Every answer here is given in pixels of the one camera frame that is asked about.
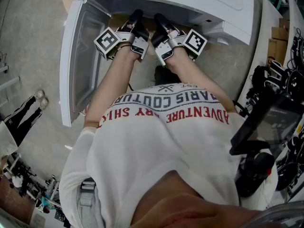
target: white cabinet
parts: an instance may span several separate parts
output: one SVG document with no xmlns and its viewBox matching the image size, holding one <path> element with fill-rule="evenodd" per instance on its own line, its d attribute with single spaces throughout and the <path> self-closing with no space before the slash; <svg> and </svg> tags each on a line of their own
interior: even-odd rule
<svg viewBox="0 0 304 228">
<path fill-rule="evenodd" d="M 71 126 L 97 87 L 105 63 L 94 39 L 113 14 L 143 10 L 144 17 L 162 13 L 169 20 L 196 27 L 223 43 L 249 44 L 253 0 L 75 0 L 70 8 L 60 58 L 60 102 L 63 125 Z"/>
</svg>

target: lips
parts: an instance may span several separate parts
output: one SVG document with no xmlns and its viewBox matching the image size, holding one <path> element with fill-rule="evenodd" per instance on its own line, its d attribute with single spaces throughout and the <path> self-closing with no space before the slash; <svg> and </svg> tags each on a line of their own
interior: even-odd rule
<svg viewBox="0 0 304 228">
<path fill-rule="evenodd" d="M 204 218 L 206 216 L 196 213 L 196 212 L 183 212 L 183 213 L 178 213 L 178 214 L 174 214 L 169 216 L 167 219 L 165 219 L 161 225 L 159 226 L 159 228 L 166 228 L 171 226 L 173 223 L 178 223 L 178 222 L 182 222 L 188 219 L 198 219 L 198 218 Z"/>
</svg>

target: sneaker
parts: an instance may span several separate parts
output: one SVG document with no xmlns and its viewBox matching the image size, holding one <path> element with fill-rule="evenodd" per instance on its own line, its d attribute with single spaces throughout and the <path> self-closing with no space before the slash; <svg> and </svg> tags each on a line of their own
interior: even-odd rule
<svg viewBox="0 0 304 228">
<path fill-rule="evenodd" d="M 40 109 L 45 110 L 47 105 L 48 105 L 48 99 L 44 97 L 40 102 Z"/>
<path fill-rule="evenodd" d="M 44 91 L 43 90 L 38 90 L 35 94 L 34 97 L 36 100 L 41 99 L 42 97 L 44 97 Z"/>
</svg>

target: concrete floor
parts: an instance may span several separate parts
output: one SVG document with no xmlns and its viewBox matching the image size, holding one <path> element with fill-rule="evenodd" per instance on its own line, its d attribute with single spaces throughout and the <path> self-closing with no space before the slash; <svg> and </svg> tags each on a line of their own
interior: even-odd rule
<svg viewBox="0 0 304 228">
<path fill-rule="evenodd" d="M 0 0 L 0 21 L 7 2 Z M 251 64 L 260 16 L 261 6 L 255 0 L 249 46 L 213 45 L 197 59 L 198 65 L 233 99 L 237 98 Z M 0 74 L 0 83 L 15 76 L 21 77 L 19 83 L 0 92 L 0 104 L 9 98 L 9 102 L 0 108 L 1 116 L 12 113 L 38 88 L 45 90 L 50 102 L 18 149 L 22 159 L 42 179 L 49 179 L 52 174 L 60 177 L 70 152 L 65 145 L 73 146 L 84 120 L 79 116 L 71 128 L 61 123 L 59 58 L 66 18 L 62 0 L 10 0 L 0 38 L 0 51 L 7 53 L 6 61 L 10 66 L 7 75 Z M 155 65 L 155 56 L 145 58 L 144 63 Z M 135 89 L 151 83 L 153 68 L 135 67 L 131 78 Z"/>
</svg>

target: black monitor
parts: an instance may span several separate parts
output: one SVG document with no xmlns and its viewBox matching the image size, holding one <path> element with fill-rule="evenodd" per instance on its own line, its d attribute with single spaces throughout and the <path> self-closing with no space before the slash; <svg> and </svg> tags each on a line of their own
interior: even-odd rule
<svg viewBox="0 0 304 228">
<path fill-rule="evenodd" d="M 288 141 L 304 114 L 304 105 L 282 94 L 267 94 L 231 139 L 231 155 L 258 152 Z"/>
</svg>

